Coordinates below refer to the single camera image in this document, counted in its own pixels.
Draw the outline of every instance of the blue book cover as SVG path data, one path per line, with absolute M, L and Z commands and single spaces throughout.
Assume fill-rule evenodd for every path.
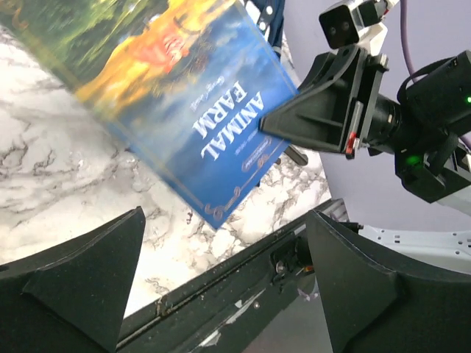
M 8 3 L 0 22 L 213 228 L 288 146 L 258 122 L 297 89 L 238 0 Z

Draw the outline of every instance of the illustrated cover art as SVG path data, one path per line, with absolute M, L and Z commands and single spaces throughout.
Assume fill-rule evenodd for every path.
M 239 0 L 0 0 L 0 23 L 215 229 L 288 145 L 258 121 L 296 88 Z

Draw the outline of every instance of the green led light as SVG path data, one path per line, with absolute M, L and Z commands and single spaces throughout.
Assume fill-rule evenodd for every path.
M 416 164 L 419 164 L 420 163 L 420 157 L 418 156 L 409 156 L 407 157 L 406 159 L 406 163 L 408 165 L 416 165 Z

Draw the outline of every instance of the gold border decoration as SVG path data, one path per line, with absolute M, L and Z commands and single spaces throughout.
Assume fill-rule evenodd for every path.
M 252 179 L 257 175 L 257 173 L 262 169 L 262 167 L 268 162 L 270 157 L 275 154 L 275 152 L 280 148 L 281 144 L 284 142 L 284 140 L 281 140 L 277 146 L 273 149 L 272 153 L 270 154 L 263 154 L 257 161 L 257 170 L 250 176 L 250 178 L 242 185 L 242 186 L 236 186 L 234 188 L 234 196 L 229 200 L 228 203 L 224 206 L 216 206 L 214 208 L 211 207 L 210 204 L 206 204 L 205 206 L 205 212 L 206 214 L 210 215 L 212 214 L 214 219 L 217 221 L 220 221 L 222 219 L 222 216 L 234 205 L 234 203 L 237 201 L 237 199 L 241 196 L 242 191 L 248 186 L 248 184 L 252 181 Z
M 263 141 L 260 142 L 260 145 L 258 145 L 257 148 L 254 149 L 254 151 L 250 154 L 250 156 L 248 156 L 248 158 L 242 162 L 242 171 L 244 173 L 248 172 L 251 167 L 254 166 L 256 160 L 260 160 L 263 151 L 265 151 L 266 148 L 272 144 L 272 141 L 273 139 L 271 137 L 265 136 Z
M 20 20 L 23 9 L 23 0 L 0 0 L 0 12 L 12 16 L 12 25 L 16 29 L 24 31 L 28 27 L 27 21 Z

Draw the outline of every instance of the book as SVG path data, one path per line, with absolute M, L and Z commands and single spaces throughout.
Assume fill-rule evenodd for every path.
M 0 0 L 0 24 L 214 229 L 288 146 L 258 122 L 297 89 L 239 0 Z

